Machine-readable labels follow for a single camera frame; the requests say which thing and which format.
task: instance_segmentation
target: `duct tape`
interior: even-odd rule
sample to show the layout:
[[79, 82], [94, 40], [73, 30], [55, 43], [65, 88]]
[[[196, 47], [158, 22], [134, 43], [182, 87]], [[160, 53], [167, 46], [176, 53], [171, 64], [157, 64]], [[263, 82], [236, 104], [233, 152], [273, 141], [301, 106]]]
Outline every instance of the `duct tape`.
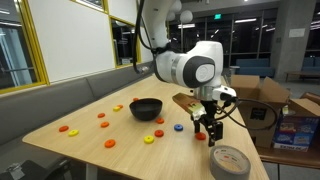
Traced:
[[249, 179], [251, 164], [246, 155], [230, 146], [214, 146], [210, 152], [210, 171], [216, 180]]

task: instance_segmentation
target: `floor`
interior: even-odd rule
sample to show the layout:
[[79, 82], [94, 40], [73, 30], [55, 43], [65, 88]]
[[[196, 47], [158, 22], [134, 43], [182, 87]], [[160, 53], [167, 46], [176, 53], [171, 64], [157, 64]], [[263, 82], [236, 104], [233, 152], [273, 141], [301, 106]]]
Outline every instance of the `floor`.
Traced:
[[[277, 81], [281, 86], [287, 88], [291, 92], [291, 98], [299, 98], [304, 92], [312, 92], [320, 94], [320, 85], [317, 80], [290, 80], [289, 82]], [[263, 162], [263, 165], [269, 175], [270, 180], [320, 180], [320, 170], [311, 168], [294, 167], [287, 165], [279, 165]], [[85, 165], [80, 162], [74, 162], [72, 168], [74, 180], [85, 179]], [[99, 170], [98, 179], [110, 180], [129, 180], [130, 178], [123, 177], [114, 173]]]

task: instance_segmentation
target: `cardboard box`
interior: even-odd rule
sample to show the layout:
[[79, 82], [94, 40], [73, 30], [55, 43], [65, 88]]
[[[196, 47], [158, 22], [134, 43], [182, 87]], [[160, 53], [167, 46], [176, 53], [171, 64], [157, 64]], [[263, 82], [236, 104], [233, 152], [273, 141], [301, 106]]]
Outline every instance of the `cardboard box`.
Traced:
[[[260, 87], [259, 76], [233, 75], [231, 76], [231, 88], [237, 92], [237, 96], [243, 99], [254, 99], [271, 105], [280, 114], [282, 107], [287, 105], [290, 92], [281, 87], [271, 78], [265, 78]], [[274, 121], [272, 110], [264, 105], [244, 102], [238, 106], [241, 116], [248, 127], [262, 128]], [[272, 144], [275, 126], [270, 130], [252, 131], [249, 133], [256, 146], [270, 148]]]
[[283, 110], [274, 136], [274, 148], [308, 151], [320, 120], [320, 106], [309, 99], [292, 99]]

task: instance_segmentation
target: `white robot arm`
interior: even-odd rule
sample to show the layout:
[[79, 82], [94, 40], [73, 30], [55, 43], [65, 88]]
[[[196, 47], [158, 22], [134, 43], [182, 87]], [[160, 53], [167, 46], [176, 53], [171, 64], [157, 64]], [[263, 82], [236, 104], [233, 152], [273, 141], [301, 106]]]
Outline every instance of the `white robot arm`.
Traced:
[[[165, 20], [174, 1], [140, 1], [152, 48], [165, 48], [169, 43]], [[202, 101], [226, 100], [236, 96], [233, 89], [221, 85], [222, 69], [222, 45], [213, 41], [199, 41], [186, 54], [167, 50], [157, 54], [155, 59], [155, 74], [159, 80], [194, 88], [194, 97]]]

